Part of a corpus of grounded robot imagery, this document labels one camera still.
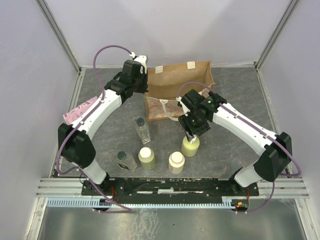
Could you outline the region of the yellow-green pump lotion bottle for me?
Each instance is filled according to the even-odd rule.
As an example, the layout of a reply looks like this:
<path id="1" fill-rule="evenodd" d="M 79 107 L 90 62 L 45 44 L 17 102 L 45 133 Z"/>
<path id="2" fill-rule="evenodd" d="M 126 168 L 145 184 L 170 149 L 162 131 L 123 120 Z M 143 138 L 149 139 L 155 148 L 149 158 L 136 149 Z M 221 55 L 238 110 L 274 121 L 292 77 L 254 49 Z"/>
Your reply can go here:
<path id="1" fill-rule="evenodd" d="M 196 141 L 188 141 L 187 137 L 185 136 L 182 140 L 181 145 L 181 152 L 186 157 L 193 157 L 196 155 L 198 149 L 200 146 L 200 140 L 199 138 Z"/>

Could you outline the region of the cream bottle white cap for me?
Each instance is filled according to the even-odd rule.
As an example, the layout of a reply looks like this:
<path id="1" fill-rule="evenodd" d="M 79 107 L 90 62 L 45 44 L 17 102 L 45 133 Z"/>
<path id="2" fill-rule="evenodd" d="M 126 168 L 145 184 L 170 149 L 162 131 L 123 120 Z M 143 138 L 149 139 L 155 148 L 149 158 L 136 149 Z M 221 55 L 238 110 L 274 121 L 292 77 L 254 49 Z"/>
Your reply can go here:
<path id="1" fill-rule="evenodd" d="M 168 169 L 172 174 L 180 174 L 185 164 L 185 156 L 179 152 L 173 152 L 168 159 Z"/>

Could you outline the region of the brown canvas tote bag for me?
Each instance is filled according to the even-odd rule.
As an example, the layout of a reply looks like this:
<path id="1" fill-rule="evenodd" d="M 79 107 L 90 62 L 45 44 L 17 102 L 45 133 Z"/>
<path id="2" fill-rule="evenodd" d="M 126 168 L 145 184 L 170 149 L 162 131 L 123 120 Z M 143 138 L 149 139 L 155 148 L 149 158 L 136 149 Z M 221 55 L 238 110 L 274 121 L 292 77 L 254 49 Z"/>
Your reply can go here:
<path id="1" fill-rule="evenodd" d="M 147 70 L 148 92 L 144 94 L 146 119 L 149 122 L 178 118 L 183 109 L 176 97 L 182 97 L 191 89 L 204 97 L 209 96 L 208 86 L 215 88 L 210 61 L 189 61 L 160 65 Z"/>

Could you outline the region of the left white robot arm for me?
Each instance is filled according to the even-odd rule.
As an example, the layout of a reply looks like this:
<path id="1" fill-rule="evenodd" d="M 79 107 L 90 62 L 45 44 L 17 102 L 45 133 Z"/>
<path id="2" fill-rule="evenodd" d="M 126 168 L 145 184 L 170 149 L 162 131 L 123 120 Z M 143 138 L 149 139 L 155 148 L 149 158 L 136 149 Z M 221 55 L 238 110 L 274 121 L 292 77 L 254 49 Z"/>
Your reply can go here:
<path id="1" fill-rule="evenodd" d="M 133 93 L 148 92 L 148 58 L 139 55 L 126 60 L 122 71 L 117 73 L 89 109 L 71 124 L 63 123 L 58 128 L 59 152 L 68 162 L 93 181 L 93 190 L 99 195 L 110 191 L 109 175 L 96 160 L 92 139 L 110 114 L 119 108 Z"/>

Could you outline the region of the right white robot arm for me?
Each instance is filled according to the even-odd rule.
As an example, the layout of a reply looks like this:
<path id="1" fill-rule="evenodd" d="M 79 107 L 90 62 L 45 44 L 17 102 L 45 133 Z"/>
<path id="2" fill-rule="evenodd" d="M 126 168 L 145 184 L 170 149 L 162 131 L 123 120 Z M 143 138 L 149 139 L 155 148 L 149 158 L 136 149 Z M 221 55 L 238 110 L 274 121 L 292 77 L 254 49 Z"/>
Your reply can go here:
<path id="1" fill-rule="evenodd" d="M 208 97 L 194 89 L 177 97 L 184 114 L 178 117 L 189 141 L 206 133 L 215 123 L 248 144 L 258 159 L 237 170 L 229 182 L 229 191 L 241 195 L 247 187 L 261 180 L 274 182 L 283 173 L 292 158 L 292 139 L 282 132 L 277 134 L 256 124 L 237 111 L 223 97 L 209 92 Z"/>

